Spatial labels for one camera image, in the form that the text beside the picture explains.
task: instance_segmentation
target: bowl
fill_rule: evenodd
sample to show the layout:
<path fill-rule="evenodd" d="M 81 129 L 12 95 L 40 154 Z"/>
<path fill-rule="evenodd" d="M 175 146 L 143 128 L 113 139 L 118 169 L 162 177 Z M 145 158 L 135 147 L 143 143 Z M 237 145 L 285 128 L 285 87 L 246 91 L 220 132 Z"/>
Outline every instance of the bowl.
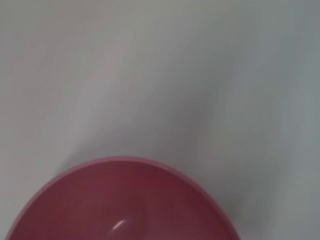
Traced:
<path fill-rule="evenodd" d="M 106 157 L 68 170 L 24 207 L 6 240 L 239 240 L 219 206 L 176 170 Z"/>

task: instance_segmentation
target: pink bowl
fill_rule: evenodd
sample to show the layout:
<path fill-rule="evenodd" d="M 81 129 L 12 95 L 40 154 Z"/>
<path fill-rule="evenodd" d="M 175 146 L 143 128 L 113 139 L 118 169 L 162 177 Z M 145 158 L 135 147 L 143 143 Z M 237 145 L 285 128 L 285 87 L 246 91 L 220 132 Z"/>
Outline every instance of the pink bowl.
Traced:
<path fill-rule="evenodd" d="M 24 207 L 7 240 L 239 240 L 193 181 L 132 156 L 87 162 L 56 177 Z"/>

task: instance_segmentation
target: pink plastic bowl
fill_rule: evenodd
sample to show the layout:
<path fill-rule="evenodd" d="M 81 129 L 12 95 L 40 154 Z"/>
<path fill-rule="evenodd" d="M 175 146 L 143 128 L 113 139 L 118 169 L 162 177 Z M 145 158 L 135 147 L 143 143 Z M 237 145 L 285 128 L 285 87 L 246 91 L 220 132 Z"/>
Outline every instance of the pink plastic bowl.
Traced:
<path fill-rule="evenodd" d="M 107 157 L 56 177 L 24 207 L 7 240 L 239 240 L 193 181 L 139 157 Z"/>

